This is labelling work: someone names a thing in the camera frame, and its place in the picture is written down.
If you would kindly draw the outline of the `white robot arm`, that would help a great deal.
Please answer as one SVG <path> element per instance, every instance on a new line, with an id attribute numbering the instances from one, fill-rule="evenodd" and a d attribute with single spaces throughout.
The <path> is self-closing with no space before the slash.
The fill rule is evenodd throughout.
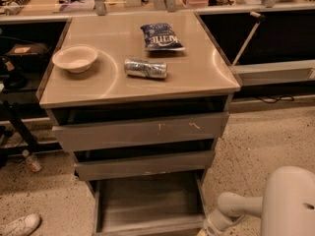
<path id="1" fill-rule="evenodd" d="M 271 174 L 262 197 L 220 194 L 197 236 L 222 236 L 246 215 L 261 218 L 261 236 L 315 236 L 315 174 L 284 166 Z"/>

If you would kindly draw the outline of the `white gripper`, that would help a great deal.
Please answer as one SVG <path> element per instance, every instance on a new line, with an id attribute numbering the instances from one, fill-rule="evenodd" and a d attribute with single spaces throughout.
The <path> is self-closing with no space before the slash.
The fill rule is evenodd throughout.
<path id="1" fill-rule="evenodd" d="M 197 236 L 220 236 L 221 231 L 219 225 L 211 220 L 205 219 L 202 225 L 202 228 L 197 233 Z"/>

